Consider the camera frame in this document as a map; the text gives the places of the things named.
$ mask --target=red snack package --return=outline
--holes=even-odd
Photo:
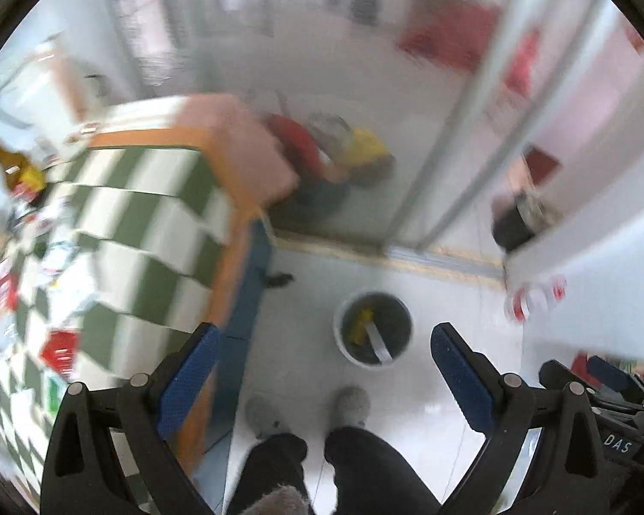
[[[78,347],[79,333],[53,330],[40,350],[40,357],[50,368],[69,380],[74,371],[74,358]]]

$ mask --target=checkered tablecloth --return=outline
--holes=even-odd
[[[180,146],[90,149],[55,167],[50,178],[55,183],[45,204],[70,196],[76,244],[94,252],[100,271],[99,299],[74,320],[80,329],[77,380],[107,388],[152,372],[206,311],[231,237],[234,203],[203,154]],[[54,419],[48,409],[52,373],[39,359],[50,329],[49,301],[36,287],[50,236],[30,234],[25,229],[7,249],[19,280],[18,338],[11,357],[0,358],[0,443],[38,501]],[[36,432],[13,419],[12,397],[25,389],[33,390]],[[113,437],[134,496],[148,509],[124,435]]]

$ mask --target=trash can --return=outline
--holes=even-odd
[[[376,327],[379,347],[385,347],[383,351],[376,351],[377,339],[370,339],[365,329],[368,323]],[[408,308],[387,292],[370,290],[356,294],[341,304],[334,315],[334,339],[339,350],[351,363],[368,370],[392,366],[408,348],[412,335],[413,320]]]

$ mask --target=shoe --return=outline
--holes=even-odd
[[[258,439],[290,432],[279,411],[260,395],[251,397],[246,403],[246,422]]]
[[[331,408],[330,430],[343,426],[364,428],[370,409],[369,395],[360,387],[344,387]]]

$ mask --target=red and white object on floor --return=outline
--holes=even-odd
[[[505,300],[505,314],[511,321],[524,323],[531,316],[548,312],[565,299],[567,282],[562,275],[542,283],[530,283],[509,294]]]

